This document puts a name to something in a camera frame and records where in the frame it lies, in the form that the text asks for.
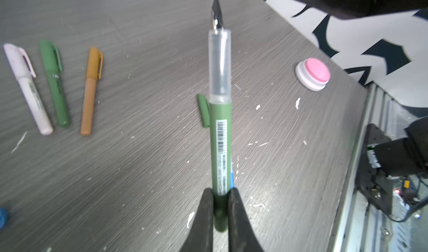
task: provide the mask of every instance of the pink button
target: pink button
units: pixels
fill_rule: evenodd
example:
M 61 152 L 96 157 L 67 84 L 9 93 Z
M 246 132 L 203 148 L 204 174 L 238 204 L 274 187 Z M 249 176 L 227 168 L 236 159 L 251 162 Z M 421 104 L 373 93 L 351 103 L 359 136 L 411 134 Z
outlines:
M 330 71 L 324 62 L 316 58 L 309 58 L 306 60 L 305 66 L 309 74 L 319 82 L 325 83 L 330 80 Z

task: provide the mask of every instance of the table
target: table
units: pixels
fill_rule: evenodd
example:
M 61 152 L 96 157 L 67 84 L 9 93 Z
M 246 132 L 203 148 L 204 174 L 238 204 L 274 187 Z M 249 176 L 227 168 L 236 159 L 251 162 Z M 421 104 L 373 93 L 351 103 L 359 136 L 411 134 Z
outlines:
M 0 40 L 26 49 L 55 126 L 39 134 L 0 56 L 0 205 L 10 215 L 1 251 L 179 249 L 211 185 L 209 130 L 196 100 L 208 94 L 211 3 L 0 0 Z M 267 252 L 325 251 L 366 90 L 262 0 L 220 4 L 232 30 L 235 184 L 254 232 Z M 61 53 L 66 129 L 56 126 L 42 38 Z M 93 132 L 83 137 L 91 46 L 103 51 L 104 67 Z M 320 92 L 295 77 L 308 57 L 331 70 Z M 215 233 L 214 242 L 227 251 L 227 234 Z

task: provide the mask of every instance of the dark green pen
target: dark green pen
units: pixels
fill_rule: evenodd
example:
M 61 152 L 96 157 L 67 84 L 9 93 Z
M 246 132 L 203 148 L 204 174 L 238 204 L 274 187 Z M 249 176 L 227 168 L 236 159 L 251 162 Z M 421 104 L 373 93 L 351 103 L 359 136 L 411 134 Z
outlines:
M 70 117 L 68 115 L 66 96 L 62 89 L 60 72 L 62 72 L 62 65 L 60 60 L 60 53 L 51 41 L 40 41 L 40 52 L 43 58 L 43 65 L 49 87 L 51 88 L 53 105 L 55 106 L 56 119 L 59 126 L 69 126 Z

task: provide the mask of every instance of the blue round object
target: blue round object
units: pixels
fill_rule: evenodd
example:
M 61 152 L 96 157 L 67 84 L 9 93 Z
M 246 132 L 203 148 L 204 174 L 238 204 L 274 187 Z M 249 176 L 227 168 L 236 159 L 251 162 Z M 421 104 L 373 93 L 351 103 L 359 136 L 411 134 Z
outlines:
M 0 230 L 6 225 L 7 223 L 7 210 L 4 207 L 0 207 Z

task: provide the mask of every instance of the pink and white push button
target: pink and white push button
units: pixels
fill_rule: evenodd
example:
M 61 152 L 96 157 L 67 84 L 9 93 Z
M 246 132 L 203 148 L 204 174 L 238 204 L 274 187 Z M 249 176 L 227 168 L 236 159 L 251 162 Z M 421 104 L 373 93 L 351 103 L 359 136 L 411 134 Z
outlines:
M 320 91 L 330 80 L 330 71 L 324 62 L 309 58 L 296 66 L 296 76 L 308 89 Z

